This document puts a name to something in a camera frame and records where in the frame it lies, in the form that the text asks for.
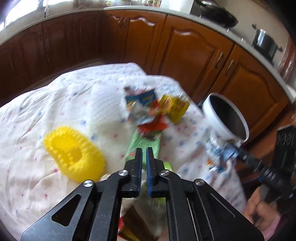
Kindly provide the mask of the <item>person's right hand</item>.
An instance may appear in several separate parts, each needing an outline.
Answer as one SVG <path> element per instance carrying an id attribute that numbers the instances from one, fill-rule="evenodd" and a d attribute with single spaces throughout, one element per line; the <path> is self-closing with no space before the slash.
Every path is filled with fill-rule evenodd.
<path id="1" fill-rule="evenodd" d="M 269 240 L 275 233 L 281 215 L 275 204 L 269 205 L 261 200 L 261 188 L 262 186 L 257 187 L 248 199 L 243 215 L 262 232 L 265 240 Z M 254 214 L 258 214 L 261 219 L 258 224 L 253 219 Z"/>

